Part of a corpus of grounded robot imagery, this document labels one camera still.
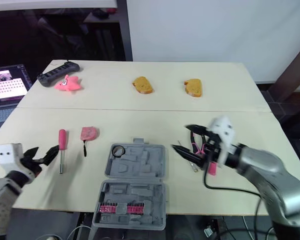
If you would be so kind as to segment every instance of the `pink starfish toy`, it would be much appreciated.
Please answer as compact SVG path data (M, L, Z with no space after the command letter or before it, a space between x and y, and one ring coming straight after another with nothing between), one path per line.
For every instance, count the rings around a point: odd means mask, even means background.
M58 82L54 88L60 91L74 91L81 89L78 83L79 78L77 76L65 75L64 80Z

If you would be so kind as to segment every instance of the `screwdriver handle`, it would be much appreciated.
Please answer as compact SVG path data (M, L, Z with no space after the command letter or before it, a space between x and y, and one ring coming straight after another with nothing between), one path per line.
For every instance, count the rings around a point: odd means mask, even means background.
M59 150L66 149L67 132L64 129L59 130Z

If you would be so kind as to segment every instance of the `wooden tabletop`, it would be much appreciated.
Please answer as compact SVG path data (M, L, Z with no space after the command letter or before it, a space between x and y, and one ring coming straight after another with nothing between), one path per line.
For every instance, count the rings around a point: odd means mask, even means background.
M30 185L23 188L14 207L25 209L93 212L105 177L113 143L132 143L141 137L167 151L166 210L168 214L253 215L257 197L246 193L210 190L203 185L203 172L194 173L171 144L191 147L187 124L207 126L212 118L227 115L236 131L235 142L278 155L287 170L300 180L300 161L271 112L152 111L16 108L0 129L0 144L22 143L23 151L39 147L37 158L58 144L59 129L68 134L64 173L59 174L60 156ZM80 140L82 127L95 126L100 136L89 141L87 157ZM5 175L0 167L0 178ZM244 177L229 167L209 176L212 186L256 191ZM266 214L264 207L260 214Z
M45 72L64 60L53 60ZM19 108L153 111L271 112L245 66L227 62L120 62L74 60L82 90L59 91L34 83ZM154 92L140 94L132 82L145 76ZM185 92L184 81L199 78L202 97Z

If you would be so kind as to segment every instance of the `toy bread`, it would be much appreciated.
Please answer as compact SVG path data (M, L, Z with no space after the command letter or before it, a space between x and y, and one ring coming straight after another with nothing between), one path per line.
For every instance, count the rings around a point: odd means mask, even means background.
M154 91L150 82L144 76L137 77L132 84L141 94L150 94Z
M185 91L192 97L199 98L202 96L202 85L198 78L190 79L184 82Z

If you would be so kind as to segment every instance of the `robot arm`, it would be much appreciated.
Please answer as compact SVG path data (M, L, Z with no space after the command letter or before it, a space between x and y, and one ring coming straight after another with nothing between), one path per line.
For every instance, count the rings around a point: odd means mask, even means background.
M59 152L59 146L54 146L44 158L34 160L38 147L32 148L23 154L22 145L0 145L0 165L8 173L0 178L0 239L4 239L10 212L13 204L22 192L25 184L30 184L41 172L40 164L49 165Z
M243 144L231 145L234 131L224 116L214 119L208 128L198 125L186 127L207 136L208 141L203 158L184 147L173 145L183 158L200 168L214 161L220 167L226 165L236 169L258 189L278 240L300 240L300 181L287 172L276 155Z

